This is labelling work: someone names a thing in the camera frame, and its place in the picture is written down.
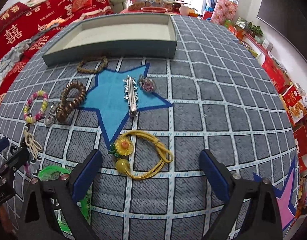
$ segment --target blue star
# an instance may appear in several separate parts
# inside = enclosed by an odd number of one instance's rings
[[[87,92],[85,102],[80,109],[95,111],[98,122],[109,149],[110,143],[115,141],[129,118],[128,101],[124,99],[123,79],[129,75],[136,80],[140,74],[147,76],[150,63],[137,68],[116,72],[109,69],[103,70],[96,75],[95,86]],[[138,88],[139,101],[137,110],[145,111],[157,108],[171,107],[172,104],[156,93],[145,93]]]

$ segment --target potted plant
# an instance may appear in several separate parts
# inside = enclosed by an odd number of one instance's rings
[[[252,22],[249,22],[247,25],[248,28],[248,33],[254,38],[256,35],[258,37],[262,37],[263,36],[263,32],[261,31],[260,26],[256,26],[254,24],[252,24]]]

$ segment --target yellow hair tie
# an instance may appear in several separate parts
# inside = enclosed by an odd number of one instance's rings
[[[146,172],[144,175],[141,176],[134,176],[130,173],[130,163],[126,159],[121,159],[121,155],[129,155],[134,151],[134,147],[132,145],[132,142],[127,137],[127,135],[135,135],[139,136],[143,139],[146,139],[153,143],[153,145],[156,147],[156,150],[160,156],[160,161],[154,166],[150,171]],[[148,179],[152,176],[156,175],[164,166],[165,163],[170,163],[173,161],[173,155],[172,153],[164,146],[163,143],[159,141],[158,138],[153,136],[150,133],[146,133],[143,131],[137,131],[132,130],[129,132],[126,132],[119,136],[115,143],[112,143],[110,145],[110,150],[108,151],[109,154],[113,154],[118,158],[118,161],[116,162],[116,169],[120,173],[125,173],[127,176],[129,176],[132,179]]]

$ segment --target gift box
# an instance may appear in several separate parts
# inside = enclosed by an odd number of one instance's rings
[[[291,114],[289,113],[289,109],[288,109],[286,103],[284,102],[283,97],[282,97],[281,94],[279,94],[279,98],[280,98],[280,100],[281,100],[281,102],[282,102],[283,108],[285,109],[285,111],[286,111],[286,113],[287,113],[287,116],[288,116],[288,119],[289,119],[289,122],[290,122],[291,126],[292,126],[292,127],[295,127],[295,123],[294,123],[294,121],[293,121],[293,119],[292,119]]]
[[[293,84],[282,94],[282,97],[295,124],[307,116],[302,96]]]
[[[300,167],[300,175],[307,175],[307,124],[303,124],[294,131],[295,145]]]
[[[237,5],[229,0],[217,0],[211,22],[223,25],[225,20],[233,20]]]
[[[247,20],[245,20],[242,17],[239,17],[237,22],[236,22],[236,25],[239,26],[240,28],[244,29],[246,27],[247,23],[248,23]]]
[[[268,55],[261,66],[270,77],[278,93],[283,93],[289,87],[291,81]]]
[[[263,43],[262,43],[262,47],[264,47],[267,51],[271,51],[273,48],[273,44],[268,41],[267,39],[264,39]]]

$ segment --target gray box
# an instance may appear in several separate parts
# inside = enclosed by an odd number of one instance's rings
[[[170,15],[115,14],[80,22],[42,57],[47,66],[97,56],[173,58],[176,45]]]

